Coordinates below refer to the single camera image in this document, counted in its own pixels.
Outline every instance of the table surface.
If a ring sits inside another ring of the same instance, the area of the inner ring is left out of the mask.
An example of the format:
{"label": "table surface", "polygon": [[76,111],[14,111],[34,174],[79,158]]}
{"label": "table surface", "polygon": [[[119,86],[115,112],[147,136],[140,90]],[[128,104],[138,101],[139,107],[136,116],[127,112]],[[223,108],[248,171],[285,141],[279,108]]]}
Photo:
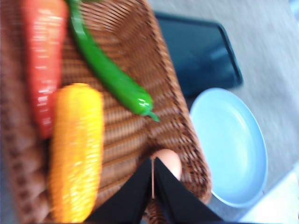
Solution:
{"label": "table surface", "polygon": [[[216,21],[226,29],[244,78],[243,86],[231,91],[251,109],[264,134],[269,157],[264,192],[269,192],[299,160],[299,29],[288,1],[149,3],[154,10]],[[15,223],[1,174],[1,223]],[[215,197],[209,207],[226,220],[236,220],[247,210],[228,207]]]}

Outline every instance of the woven texture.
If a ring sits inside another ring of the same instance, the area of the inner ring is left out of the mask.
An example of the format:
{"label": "woven texture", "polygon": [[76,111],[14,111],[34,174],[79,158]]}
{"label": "woven texture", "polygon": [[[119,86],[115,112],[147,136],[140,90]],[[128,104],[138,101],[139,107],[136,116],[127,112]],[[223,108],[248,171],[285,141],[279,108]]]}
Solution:
{"label": "woven texture", "polygon": [[[160,122],[132,114],[88,69],[68,34],[63,47],[63,85],[84,82],[103,92],[103,172],[96,207],[112,196],[144,158],[161,148],[179,154],[182,183],[203,202],[211,195],[208,166],[190,123],[185,100],[157,21],[143,0],[82,3],[92,35],[108,56],[153,97]],[[28,106],[25,52],[18,0],[1,0],[1,138],[21,223],[50,221],[46,187],[47,142],[38,138]],[[164,223],[151,201],[144,215]]]}

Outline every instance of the plate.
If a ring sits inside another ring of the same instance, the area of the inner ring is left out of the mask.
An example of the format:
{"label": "plate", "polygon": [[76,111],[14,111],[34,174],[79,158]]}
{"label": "plate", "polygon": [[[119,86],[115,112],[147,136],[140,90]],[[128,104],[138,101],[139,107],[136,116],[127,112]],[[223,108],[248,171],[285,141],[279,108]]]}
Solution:
{"label": "plate", "polygon": [[261,129],[233,93],[211,88],[191,107],[191,119],[212,173],[212,193],[232,207],[247,207],[262,194],[268,159]]}

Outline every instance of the toy carrot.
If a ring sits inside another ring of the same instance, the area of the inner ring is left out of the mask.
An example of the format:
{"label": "toy carrot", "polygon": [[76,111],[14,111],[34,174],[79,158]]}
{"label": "toy carrot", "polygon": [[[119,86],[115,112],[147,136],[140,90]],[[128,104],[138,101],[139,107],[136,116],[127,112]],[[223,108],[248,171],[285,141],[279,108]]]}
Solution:
{"label": "toy carrot", "polygon": [[61,83],[61,48],[66,34],[64,0],[23,0],[27,79],[34,120],[40,136],[52,132],[55,92]]}

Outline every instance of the chili pepper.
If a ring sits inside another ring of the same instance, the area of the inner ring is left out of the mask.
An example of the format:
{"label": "chili pepper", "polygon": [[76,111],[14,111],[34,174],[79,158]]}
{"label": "chili pepper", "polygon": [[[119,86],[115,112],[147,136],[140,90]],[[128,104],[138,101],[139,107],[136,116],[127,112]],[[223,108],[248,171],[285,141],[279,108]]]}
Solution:
{"label": "chili pepper", "polygon": [[131,112],[142,116],[149,115],[155,121],[159,121],[151,111],[151,96],[102,51],[87,30],[79,9],[81,0],[67,2],[70,8],[71,28],[78,48],[97,78]]}
{"label": "chili pepper", "polygon": [[68,8],[64,0],[23,0],[27,80],[34,120],[44,139],[52,133],[55,92],[61,84],[61,48]]}

